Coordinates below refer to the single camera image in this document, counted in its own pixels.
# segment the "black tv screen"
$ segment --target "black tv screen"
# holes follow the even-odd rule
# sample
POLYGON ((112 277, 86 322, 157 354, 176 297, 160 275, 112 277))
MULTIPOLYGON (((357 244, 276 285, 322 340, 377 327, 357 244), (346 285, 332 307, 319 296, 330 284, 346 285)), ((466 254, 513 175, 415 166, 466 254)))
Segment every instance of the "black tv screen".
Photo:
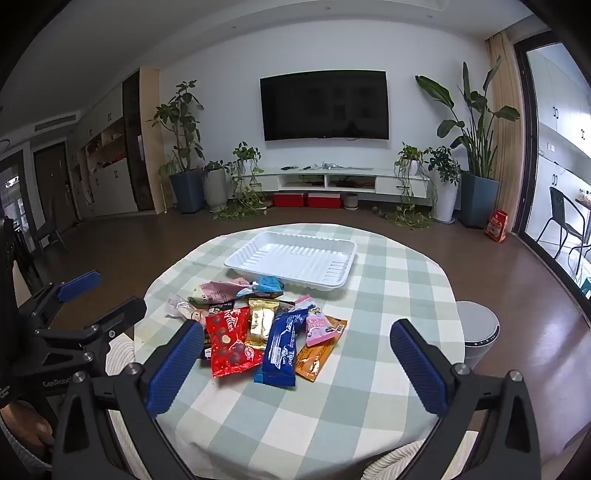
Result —
POLYGON ((261 79, 265 140, 389 138, 386 72, 323 70, 261 79))

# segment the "air conditioning vent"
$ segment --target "air conditioning vent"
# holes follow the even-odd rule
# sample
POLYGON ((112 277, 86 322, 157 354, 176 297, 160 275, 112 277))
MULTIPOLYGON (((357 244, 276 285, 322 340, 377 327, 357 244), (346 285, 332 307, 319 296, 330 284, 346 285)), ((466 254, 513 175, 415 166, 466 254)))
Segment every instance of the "air conditioning vent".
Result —
POLYGON ((42 124, 35 125, 35 132, 40 132, 41 130, 47 130, 48 128, 54 127, 56 125, 61 125, 75 121, 75 115, 61 116, 59 118, 56 118, 55 120, 49 120, 48 122, 43 122, 42 124))

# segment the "green checkered tablecloth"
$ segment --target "green checkered tablecloth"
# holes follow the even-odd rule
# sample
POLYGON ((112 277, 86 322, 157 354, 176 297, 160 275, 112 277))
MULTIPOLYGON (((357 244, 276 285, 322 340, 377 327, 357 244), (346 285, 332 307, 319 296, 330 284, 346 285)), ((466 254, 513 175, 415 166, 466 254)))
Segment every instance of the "green checkered tablecloth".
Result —
POLYGON ((170 293, 187 297, 200 283, 236 278, 223 266, 225 259, 267 229, 357 243, 345 286, 326 292, 286 285, 283 297, 310 293, 325 314, 349 320, 339 343, 316 382, 297 377, 294 390, 256 384, 254 370, 213 379, 197 361, 158 423, 198 476, 343 478, 359 462, 416 440, 434 424, 390 348, 394 321, 409 318, 451 363, 464 360, 452 288, 441 267, 423 254, 340 225, 302 223, 219 236, 152 283, 146 318, 135 326, 136 358, 144 362, 180 327, 181 320, 164 311, 170 293))

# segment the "red storage box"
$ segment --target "red storage box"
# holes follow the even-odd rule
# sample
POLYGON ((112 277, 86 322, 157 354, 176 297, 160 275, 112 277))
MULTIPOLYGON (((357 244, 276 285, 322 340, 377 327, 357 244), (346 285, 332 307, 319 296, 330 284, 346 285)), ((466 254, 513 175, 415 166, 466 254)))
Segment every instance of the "red storage box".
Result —
POLYGON ((305 193, 274 193, 273 205, 276 207, 303 207, 305 204, 305 193))
POLYGON ((308 207, 340 208, 340 193, 309 193, 308 207))

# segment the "brown floor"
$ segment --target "brown floor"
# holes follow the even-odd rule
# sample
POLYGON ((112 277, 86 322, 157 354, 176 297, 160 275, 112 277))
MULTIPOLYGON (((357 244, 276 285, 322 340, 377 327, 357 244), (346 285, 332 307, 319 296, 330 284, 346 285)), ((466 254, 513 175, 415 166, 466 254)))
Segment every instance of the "brown floor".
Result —
POLYGON ((435 224, 427 230, 396 227, 368 210, 270 209, 268 215, 213 220, 209 212, 96 220, 69 233, 68 251, 47 251, 54 281, 91 269, 102 285, 66 305, 55 328, 80 328, 131 295, 142 297, 171 264, 218 235, 285 223, 339 223, 380 233, 418 250, 445 270, 457 300, 472 300, 499 317, 501 334, 477 367, 526 379, 543 459, 555 455, 591 420, 591 332, 562 286, 513 237, 496 244, 482 231, 435 224))

